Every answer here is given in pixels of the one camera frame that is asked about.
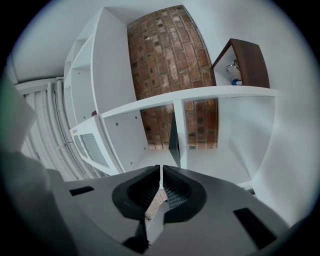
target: white shelving unit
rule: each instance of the white shelving unit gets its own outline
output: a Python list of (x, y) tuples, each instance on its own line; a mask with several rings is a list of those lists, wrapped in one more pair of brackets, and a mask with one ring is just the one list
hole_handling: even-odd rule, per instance
[[(226, 66), (235, 58), (231, 47), (215, 66), (218, 86), (137, 101), (127, 25), (103, 8), (84, 27), (65, 61), (65, 109), (81, 158), (109, 175), (169, 165), (250, 186), (269, 147), (278, 91), (230, 85)], [(219, 102), (218, 147), (189, 149), (184, 104), (205, 99)], [(175, 112), (177, 162), (168, 149), (149, 149), (140, 114), (140, 110), (167, 104), (173, 104)], [(94, 111), (97, 116), (91, 117)]]
[[(180, 166), (205, 175), (224, 179), (239, 186), (249, 186), (248, 159), (255, 159), (257, 148), (250, 151), (241, 136), (249, 142), (264, 134), (259, 155), (264, 156), (270, 141), (275, 98), (273, 89), (251, 86), (212, 86), (170, 92), (138, 100), (100, 114), (99, 117), (110, 148), (123, 172), (151, 163), (177, 166), (169, 150), (150, 150), (139, 110), (173, 104), (180, 150)], [(189, 149), (184, 103), (199, 99), (218, 98), (219, 140), (217, 149)], [(255, 108), (254, 118), (250, 119)], [(256, 116), (268, 127), (257, 128)]]

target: pipe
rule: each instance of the pipe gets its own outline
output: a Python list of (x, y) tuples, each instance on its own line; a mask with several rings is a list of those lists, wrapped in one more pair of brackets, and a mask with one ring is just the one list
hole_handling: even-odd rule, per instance
[(84, 174), (80, 172), (79, 167), (75, 164), (74, 160), (70, 156), (70, 152), (67, 151), (66, 149), (66, 144), (65, 141), (62, 139), (62, 134), (59, 131), (59, 126), (57, 123), (56, 115), (55, 115), (55, 110), (54, 110), (54, 101), (53, 101), (53, 83), (50, 81), (48, 83), (47, 87), (48, 91), (48, 106), (49, 106), (49, 115), (50, 115), (50, 120), (51, 120), (51, 125), (53, 128), (53, 132), (55, 134), (57, 143), (58, 143), (58, 149), (63, 152), (63, 156), (65, 157), (67, 163), (69, 164), (71, 171), (74, 172), (74, 174), (81, 180), (83, 180)]
[(70, 151), (73, 152), (72, 155), (75, 156), (75, 158), (77, 159), (77, 161), (79, 162), (79, 164), (81, 165), (83, 171), (88, 175), (89, 178), (93, 179), (95, 178), (94, 175), (91, 173), (91, 171), (89, 170), (88, 166), (86, 165), (85, 161), (81, 158), (78, 150), (76, 149), (76, 146), (74, 144), (74, 141), (71, 137), (71, 134), (69, 132), (70, 127), (67, 121), (67, 116), (66, 116), (66, 112), (65, 112), (65, 106), (64, 106), (64, 102), (63, 102), (63, 93), (62, 93), (62, 81), (58, 80), (56, 82), (56, 91), (57, 91), (57, 109), (58, 109), (58, 116), (59, 116), (59, 120), (62, 124), (62, 128), (64, 129), (64, 133), (66, 135), (66, 140), (68, 142), (68, 147), (70, 147)]
[(44, 132), (42, 140), (45, 142), (45, 145), (49, 148), (50, 158), (54, 160), (54, 163), (57, 165), (57, 170), (61, 173), (63, 179), (65, 181), (74, 181), (77, 179), (77, 175), (75, 175), (72, 171), (68, 171), (69, 166), (63, 158), (64, 155), (55, 147), (56, 141), (52, 129), (53, 125), (50, 124), (51, 113), (48, 112), (47, 108), (47, 106), (50, 106), (50, 104), (51, 103), (47, 98), (46, 91), (41, 91), (39, 97), (39, 104), (37, 104), (37, 106), (39, 106), (39, 123), (42, 124), (41, 130)]
[[(26, 101), (28, 104), (32, 107), (33, 110), (35, 109), (35, 93), (30, 93), (25, 96)], [(40, 158), (40, 161), (42, 162), (43, 166), (47, 169), (56, 169), (55, 165), (52, 163), (51, 159), (48, 157), (47, 149), (41, 139), (41, 132), (39, 129), (38, 124), (38, 118), (36, 122), (33, 124), (33, 126), (30, 129), (30, 138), (34, 144), (34, 147), (37, 150), (38, 156)]]

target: white wall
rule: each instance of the white wall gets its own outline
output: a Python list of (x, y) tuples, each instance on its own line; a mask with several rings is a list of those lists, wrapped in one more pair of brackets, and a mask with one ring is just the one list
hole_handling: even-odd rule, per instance
[(318, 192), (319, 66), (297, 28), (269, 2), (197, 1), (185, 7), (212, 61), (229, 38), (261, 48), (270, 87), (279, 96), (270, 148), (253, 187), (260, 200), (292, 225), (310, 212)]
[(247, 171), (229, 148), (190, 149), (187, 169), (234, 184), (251, 181)]
[(260, 45), (278, 113), (267, 156), (253, 183), (257, 196), (289, 224), (311, 209), (319, 181), (319, 67), (304, 38), (269, 2), (236, 0), (59, 1), (30, 24), (13, 50), (18, 81), (61, 76), (86, 22), (103, 5), (124, 22), (184, 4), (213, 62), (229, 38)]
[(275, 119), (275, 97), (235, 97), (229, 100), (232, 117), (228, 145), (253, 178), (270, 143)]
[(63, 76), (67, 55), (77, 36), (104, 6), (126, 24), (181, 0), (53, 0), (21, 34), (12, 50), (12, 65), (19, 83)]

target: shelf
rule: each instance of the shelf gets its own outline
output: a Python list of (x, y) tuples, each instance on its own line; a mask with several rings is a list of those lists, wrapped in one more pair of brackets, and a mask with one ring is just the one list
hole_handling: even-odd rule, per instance
[(275, 89), (268, 89), (254, 86), (209, 86), (201, 88), (192, 88), (180, 91), (169, 92), (149, 98), (137, 100), (135, 102), (122, 105), (110, 111), (101, 114), (102, 118), (128, 113), (137, 110), (144, 110), (148, 108), (172, 104), (176, 100), (205, 100), (205, 99), (219, 99), (231, 97), (249, 97), (249, 96), (277, 96), (278, 91)]
[(226, 67), (237, 60), (242, 84), (251, 87), (270, 88), (265, 59), (259, 45), (231, 38), (212, 65), (216, 76), (216, 85), (225, 85), (225, 80), (234, 77)]
[(223, 54), (221, 59), (216, 63), (213, 68), (215, 82), (217, 86), (230, 86), (234, 77), (227, 71), (226, 67), (236, 60), (234, 49), (230, 47)]
[(189, 149), (187, 169), (234, 184), (251, 181), (247, 171), (229, 148)]
[(80, 32), (79, 36), (77, 37), (77, 40), (80, 41), (87, 41), (87, 39), (94, 34), (96, 30), (96, 26), (98, 23), (98, 19), (101, 15), (101, 11), (98, 11), (85, 25), (83, 30)]
[(92, 81), (98, 114), (135, 102), (127, 25), (103, 8), (92, 53)]
[(69, 72), (68, 75), (66, 76), (66, 78), (64, 80), (63, 87), (64, 88), (71, 88), (71, 72)]
[(102, 118), (101, 123), (120, 168), (134, 170), (149, 150), (140, 111)]
[(68, 75), (69, 75), (69, 71), (71, 69), (71, 61), (68, 61), (64, 64), (64, 82), (66, 81)]
[(74, 112), (74, 106), (72, 104), (71, 88), (65, 87), (63, 90), (63, 94), (66, 117), (68, 119), (70, 128), (73, 128), (77, 125), (77, 120)]
[(92, 48), (93, 48), (94, 36), (90, 36), (89, 39), (83, 44), (81, 50), (77, 54), (72, 63), (72, 69), (88, 70), (91, 68), (92, 60)]
[(85, 40), (76, 40), (74, 43), (73, 53), (72, 53), (72, 64), (74, 63), (75, 59), (77, 58), (78, 53), (82, 49), (83, 45), (85, 44)]
[(89, 70), (71, 70), (71, 92), (75, 119), (80, 124), (96, 110)]

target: red brick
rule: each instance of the red brick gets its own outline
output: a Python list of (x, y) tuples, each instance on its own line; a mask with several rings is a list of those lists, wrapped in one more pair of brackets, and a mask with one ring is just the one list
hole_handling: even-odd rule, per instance
[(159, 133), (158, 120), (156, 118), (151, 118), (150, 125), (151, 125), (151, 132), (153, 134), (158, 134)]
[(159, 17), (159, 16), (161, 16), (160, 11), (158, 11), (158, 10), (155, 11), (155, 12), (153, 12), (152, 14), (153, 14), (154, 17)]
[(149, 37), (148, 24), (146, 21), (141, 23), (141, 33), (143, 40), (146, 40)]
[(134, 37), (138, 38), (141, 37), (141, 29), (138, 27), (137, 29), (134, 30)]
[(138, 101), (142, 100), (142, 99), (145, 99), (146, 98), (146, 93), (145, 92), (141, 92), (137, 95), (136, 99)]
[(167, 8), (168, 9), (168, 11), (170, 12), (170, 13), (175, 13), (176, 12), (176, 9), (172, 6), (172, 7), (169, 7), (169, 8)]
[(151, 40), (145, 40), (144, 41), (144, 46), (145, 46), (145, 53), (150, 54), (154, 51), (154, 46), (152, 44)]
[(134, 76), (139, 75), (139, 67), (138, 67), (138, 62), (137, 61), (132, 63), (131, 69), (132, 69), (132, 74)]
[(147, 16), (143, 16), (140, 18), (140, 24), (147, 21)]
[(216, 109), (216, 99), (210, 98), (205, 101), (207, 110), (215, 110)]
[(184, 44), (186, 58), (188, 60), (189, 68), (190, 68), (190, 75), (191, 79), (200, 79), (201, 74), (198, 66), (198, 61), (194, 52), (194, 48), (190, 42), (186, 42)]
[(164, 21), (164, 25), (166, 27), (169, 27), (169, 26), (173, 26), (174, 25), (174, 22), (172, 21), (172, 18), (170, 16), (168, 17), (164, 17), (163, 18), (163, 21)]
[(158, 71), (155, 57), (152, 54), (147, 55), (147, 66), (150, 73), (150, 82), (153, 87), (159, 86)]
[(188, 134), (188, 145), (191, 147), (196, 146), (196, 135), (194, 132)]
[(206, 143), (204, 141), (198, 141), (196, 143), (197, 150), (204, 150), (206, 148)]
[(154, 143), (149, 143), (149, 149), (150, 150), (155, 150), (156, 149), (156, 145)]
[(133, 22), (133, 28), (134, 29), (137, 29), (140, 27), (140, 23), (139, 23), (139, 19), (136, 19), (134, 22)]
[(184, 108), (187, 112), (191, 112), (194, 111), (194, 102), (193, 101), (187, 101), (186, 103), (184, 103)]
[(138, 62), (144, 62), (146, 60), (145, 58), (145, 50), (142, 43), (142, 37), (140, 36), (135, 40), (136, 47), (138, 47)]
[(208, 86), (213, 86), (214, 82), (211, 77), (211, 71), (209, 67), (205, 67), (201, 69), (202, 73), (202, 79), (203, 79), (203, 86), (208, 87)]
[(154, 144), (155, 144), (155, 149), (156, 150), (162, 150), (162, 143), (161, 143), (161, 137), (160, 135), (154, 135)]
[(189, 16), (187, 14), (181, 13), (180, 16), (181, 16), (184, 23), (191, 22), (191, 19), (189, 18)]
[(171, 41), (168, 33), (162, 34), (160, 37), (161, 37), (163, 48), (167, 48), (171, 46)]
[(165, 87), (169, 87), (169, 86), (170, 86), (169, 78), (168, 78), (168, 75), (167, 75), (167, 74), (164, 74), (164, 75), (161, 75), (161, 76), (160, 76), (160, 86), (161, 86), (162, 88), (165, 88)]
[(132, 29), (133, 27), (134, 27), (134, 23), (133, 23), (133, 22), (129, 23), (129, 24), (126, 26), (127, 30), (130, 30), (130, 29)]
[(199, 50), (196, 51), (196, 53), (198, 55), (199, 66), (202, 67), (202, 68), (209, 66), (205, 50), (204, 49), (199, 49)]
[(213, 131), (208, 131), (206, 134), (206, 148), (207, 149), (216, 148), (215, 140), (216, 140), (215, 133)]
[(165, 59), (168, 64), (169, 74), (170, 74), (170, 80), (173, 83), (179, 82), (179, 75), (177, 70), (177, 65), (174, 57), (174, 53), (171, 48), (166, 48), (164, 50)]
[(144, 92), (145, 88), (138, 75), (133, 79), (133, 85), (137, 94)]
[(157, 29), (157, 25), (151, 13), (146, 16), (146, 20), (148, 22), (149, 31), (154, 31)]
[(167, 29), (166, 29), (166, 27), (165, 27), (165, 25), (164, 25), (164, 22), (163, 22), (162, 18), (156, 17), (156, 18), (155, 18), (155, 23), (156, 23), (156, 25), (157, 25), (157, 27), (158, 27), (158, 30), (159, 30), (159, 33), (160, 33), (160, 34), (165, 34), (165, 33), (167, 33)]
[(168, 10), (166, 8), (165, 9), (161, 9), (160, 12), (163, 15), (163, 17), (168, 17), (169, 16), (169, 12), (168, 12)]
[(175, 54), (176, 61), (178, 62), (179, 70), (186, 70), (188, 68), (188, 61), (185, 53), (183, 51), (177, 52)]
[(170, 37), (171, 37), (171, 41), (172, 41), (174, 50), (176, 52), (182, 51), (183, 48), (182, 48), (182, 45), (180, 43), (180, 39), (179, 39), (179, 36), (178, 36), (178, 33), (176, 31), (175, 26), (169, 27), (168, 30), (169, 30), (169, 34), (170, 34)]
[(152, 117), (155, 117), (156, 116), (156, 110), (154, 107), (150, 107), (150, 108), (147, 108), (146, 109), (146, 116), (148, 118), (152, 118)]
[(213, 130), (217, 128), (217, 118), (215, 112), (206, 113), (206, 129)]
[(190, 38), (189, 38), (189, 35), (188, 35), (188, 32), (186, 29), (179, 30), (178, 33), (180, 34), (180, 38), (181, 38), (182, 43), (190, 42)]
[(177, 30), (184, 30), (185, 26), (183, 25), (180, 17), (178, 14), (171, 14), (173, 22), (175, 23), (176, 29)]
[(201, 80), (193, 82), (193, 88), (200, 88), (200, 87), (203, 87), (203, 84), (202, 84)]
[(196, 117), (193, 113), (188, 113), (186, 115), (186, 128), (188, 133), (193, 133), (196, 131)]
[(196, 128), (196, 141), (205, 141), (206, 140), (206, 133), (205, 127), (198, 125)]
[(155, 88), (153, 88), (152, 96), (157, 96), (157, 95), (160, 95), (160, 94), (161, 94), (161, 89), (160, 89), (160, 87), (155, 87)]
[(194, 48), (195, 49), (203, 48), (203, 45), (201, 43), (200, 37), (196, 31), (195, 26), (192, 23), (187, 23), (185, 24), (185, 26), (189, 32)]
[(130, 50), (130, 58), (131, 58), (131, 61), (135, 61), (138, 58), (138, 48), (137, 47), (133, 47)]
[(159, 41), (158, 34), (156, 33), (155, 35), (152, 35), (151, 36), (151, 40), (152, 40), (153, 45), (154, 45), (155, 55), (157, 57), (163, 55), (162, 47), (161, 47), (161, 44), (160, 44), (160, 41)]
[(139, 65), (139, 76), (142, 81), (149, 79), (148, 66), (146, 62)]
[(174, 105), (173, 104), (165, 105), (164, 110), (167, 114), (172, 114), (174, 112)]
[(172, 91), (173, 92), (180, 91), (180, 90), (181, 90), (180, 83), (172, 85)]
[(173, 116), (173, 112), (166, 115), (166, 125), (168, 126), (168, 134), (169, 135), (171, 133), (172, 116)]
[(190, 77), (189, 77), (189, 73), (188, 71), (182, 71), (180, 72), (180, 77), (181, 77), (181, 85), (182, 85), (182, 89), (191, 89), (191, 82), (190, 82)]
[(196, 101), (195, 107), (196, 107), (196, 114), (197, 115), (206, 110), (204, 101)]
[(156, 58), (156, 61), (158, 63), (159, 75), (167, 73), (168, 70), (167, 70), (166, 58), (164, 56), (161, 56)]
[(177, 5), (177, 6), (175, 7), (175, 9), (177, 10), (177, 12), (178, 12), (179, 14), (184, 14), (184, 13), (185, 13), (184, 8), (182, 7), (182, 5)]
[(161, 140), (162, 140), (162, 143), (169, 143), (169, 135), (168, 135), (167, 126), (165, 126), (165, 128), (163, 128), (163, 129), (161, 129)]
[(162, 147), (163, 147), (164, 150), (168, 150), (169, 149), (169, 143), (163, 142), (162, 143)]

